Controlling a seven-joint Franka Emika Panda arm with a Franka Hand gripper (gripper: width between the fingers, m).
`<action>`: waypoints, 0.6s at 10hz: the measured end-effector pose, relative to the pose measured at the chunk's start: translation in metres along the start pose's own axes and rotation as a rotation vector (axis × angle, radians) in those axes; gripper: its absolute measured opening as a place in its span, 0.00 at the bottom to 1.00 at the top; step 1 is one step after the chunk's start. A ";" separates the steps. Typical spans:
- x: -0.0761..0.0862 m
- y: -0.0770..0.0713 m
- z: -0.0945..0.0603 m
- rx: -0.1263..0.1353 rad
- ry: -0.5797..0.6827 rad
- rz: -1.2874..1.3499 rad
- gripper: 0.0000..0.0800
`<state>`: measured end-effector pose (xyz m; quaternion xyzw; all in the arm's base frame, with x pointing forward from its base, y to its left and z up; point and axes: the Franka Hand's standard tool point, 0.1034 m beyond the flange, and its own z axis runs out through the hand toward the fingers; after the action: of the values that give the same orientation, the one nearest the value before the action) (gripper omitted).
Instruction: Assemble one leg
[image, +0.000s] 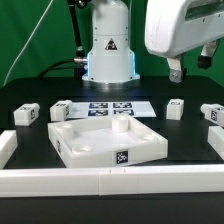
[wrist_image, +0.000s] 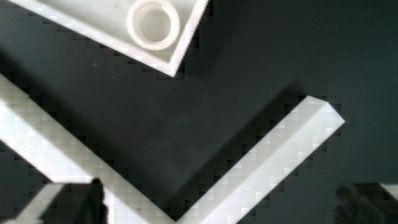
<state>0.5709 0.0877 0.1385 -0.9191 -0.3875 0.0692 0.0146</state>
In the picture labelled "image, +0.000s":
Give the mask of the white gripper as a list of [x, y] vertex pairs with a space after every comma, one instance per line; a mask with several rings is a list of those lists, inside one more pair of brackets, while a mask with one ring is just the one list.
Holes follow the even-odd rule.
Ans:
[[145, 46], [149, 53], [168, 58], [169, 79], [183, 80], [180, 55], [203, 46], [198, 67], [209, 69], [224, 37], [224, 0], [148, 0]]

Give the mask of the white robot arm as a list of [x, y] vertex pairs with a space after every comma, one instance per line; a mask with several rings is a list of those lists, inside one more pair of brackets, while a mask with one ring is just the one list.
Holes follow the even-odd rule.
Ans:
[[[83, 79], [99, 84], [137, 80], [127, 6], [121, 0], [92, 0], [92, 5], [93, 47]], [[186, 52], [200, 47], [198, 66], [207, 69], [222, 38], [224, 0], [147, 1], [144, 43], [150, 54], [167, 60], [173, 82], [184, 79]]]

